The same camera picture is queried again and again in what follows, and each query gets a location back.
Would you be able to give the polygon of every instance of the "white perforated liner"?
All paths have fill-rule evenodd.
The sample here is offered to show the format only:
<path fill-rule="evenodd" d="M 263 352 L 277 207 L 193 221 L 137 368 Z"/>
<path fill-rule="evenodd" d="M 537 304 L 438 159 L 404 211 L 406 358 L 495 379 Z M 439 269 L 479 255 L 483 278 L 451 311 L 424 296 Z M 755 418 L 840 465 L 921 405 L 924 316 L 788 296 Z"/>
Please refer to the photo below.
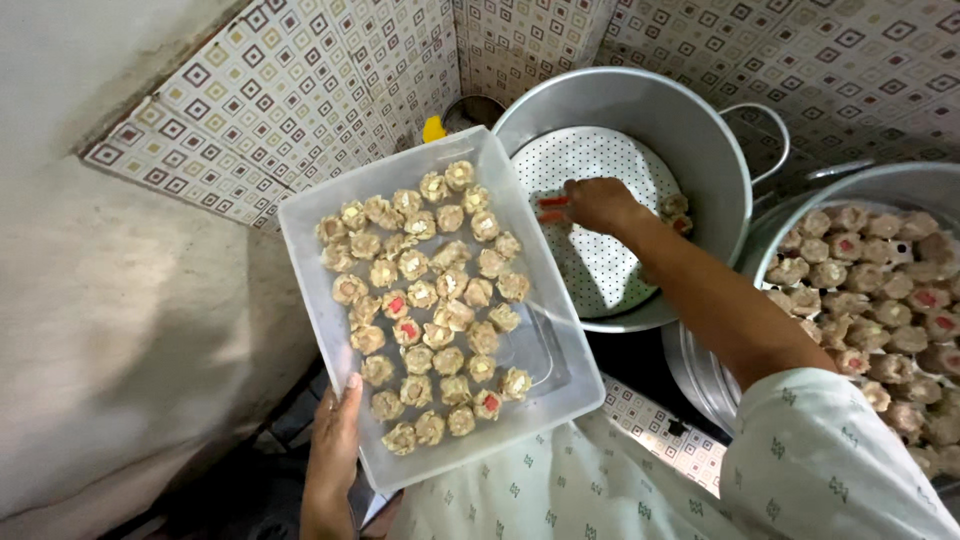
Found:
<path fill-rule="evenodd" d="M 544 209 L 537 200 L 563 195 L 571 179 L 616 177 L 654 212 L 660 199 L 680 192 L 659 156 L 606 128 L 558 130 L 530 141 L 511 161 L 538 216 Z M 640 279 L 634 254 L 612 236 L 562 223 L 542 228 L 580 318 L 622 313 L 657 291 Z"/>

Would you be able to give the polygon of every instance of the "pot handle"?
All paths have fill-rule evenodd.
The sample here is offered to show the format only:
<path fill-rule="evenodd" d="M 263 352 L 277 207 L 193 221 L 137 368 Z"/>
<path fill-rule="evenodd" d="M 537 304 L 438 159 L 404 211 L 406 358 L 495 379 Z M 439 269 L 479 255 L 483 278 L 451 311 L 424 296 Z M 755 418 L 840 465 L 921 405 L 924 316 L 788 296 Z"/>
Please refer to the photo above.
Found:
<path fill-rule="evenodd" d="M 779 171 L 780 168 L 783 167 L 783 164 L 786 163 L 787 157 L 790 156 L 790 132 L 787 131 L 786 124 L 783 123 L 783 119 L 780 118 L 779 114 L 777 114 L 773 109 L 770 109 L 769 107 L 765 105 L 761 105 L 759 103 L 741 103 L 741 104 L 734 105 L 731 107 L 727 107 L 726 109 L 720 110 L 718 113 L 721 116 L 723 116 L 724 114 L 730 112 L 731 110 L 736 110 L 736 109 L 760 109 L 761 111 L 766 112 L 767 116 L 770 116 L 770 118 L 774 121 L 774 123 L 777 124 L 777 128 L 780 129 L 780 136 L 783 138 L 783 155 L 780 156 L 780 160 L 777 161 L 777 164 L 774 165 L 773 167 L 770 167 L 770 169 L 767 170 L 767 172 L 750 180 L 751 184 L 756 184 L 761 180 L 765 180 L 769 178 L 775 172 Z"/>

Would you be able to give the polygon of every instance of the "aluminum pot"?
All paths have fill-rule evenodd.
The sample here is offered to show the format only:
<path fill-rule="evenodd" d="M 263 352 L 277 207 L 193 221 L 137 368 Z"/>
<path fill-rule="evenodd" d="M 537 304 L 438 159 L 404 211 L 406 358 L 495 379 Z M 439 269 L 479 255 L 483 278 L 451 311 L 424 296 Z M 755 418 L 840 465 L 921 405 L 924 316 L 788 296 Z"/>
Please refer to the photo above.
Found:
<path fill-rule="evenodd" d="M 884 165 L 850 175 L 819 192 L 788 200 L 750 228 L 737 271 L 760 286 L 767 261 L 797 221 L 823 203 L 846 200 L 924 209 L 960 233 L 960 164 Z M 739 385 L 682 323 L 663 327 L 661 337 L 670 372 L 686 398 L 710 421 L 733 435 L 733 419 L 740 403 Z"/>
<path fill-rule="evenodd" d="M 769 171 L 751 179 L 743 153 L 721 114 L 754 108 L 780 128 L 783 155 Z M 592 67 L 550 79 L 521 96 L 493 126 L 512 156 L 525 144 L 563 128 L 596 126 L 631 136 L 656 152 L 690 200 L 690 240 L 733 265 L 750 223 L 751 182 L 779 169 L 789 153 L 789 133 L 772 110 L 740 104 L 719 112 L 671 79 L 629 67 Z M 662 295 L 602 319 L 582 320 L 584 329 L 642 331 L 676 320 Z"/>

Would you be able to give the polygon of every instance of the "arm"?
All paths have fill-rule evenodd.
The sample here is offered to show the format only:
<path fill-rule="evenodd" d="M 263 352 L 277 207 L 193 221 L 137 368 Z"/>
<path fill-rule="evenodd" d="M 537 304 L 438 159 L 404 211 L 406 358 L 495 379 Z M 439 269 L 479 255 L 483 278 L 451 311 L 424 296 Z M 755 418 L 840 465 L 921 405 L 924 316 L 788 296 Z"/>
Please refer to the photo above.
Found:
<path fill-rule="evenodd" d="M 357 412 L 363 382 L 352 374 L 337 403 L 328 386 L 317 407 L 300 505 L 300 538 L 352 540 L 356 534 L 347 491 L 356 479 Z"/>
<path fill-rule="evenodd" d="M 670 305 L 743 391 L 798 367 L 836 372 L 829 356 L 743 276 L 687 242 L 613 178 L 568 181 L 570 220 L 612 234 L 643 264 Z"/>

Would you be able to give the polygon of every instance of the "person's left hand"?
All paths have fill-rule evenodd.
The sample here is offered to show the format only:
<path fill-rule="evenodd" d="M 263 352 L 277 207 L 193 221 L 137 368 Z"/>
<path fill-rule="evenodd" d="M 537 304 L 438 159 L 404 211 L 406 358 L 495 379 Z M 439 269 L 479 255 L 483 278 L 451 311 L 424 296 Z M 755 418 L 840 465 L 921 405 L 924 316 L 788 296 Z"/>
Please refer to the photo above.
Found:
<path fill-rule="evenodd" d="M 357 412 L 363 381 L 354 373 L 337 403 L 328 386 L 314 416 L 300 508 L 300 537 L 353 538 L 347 491 L 357 476 Z"/>

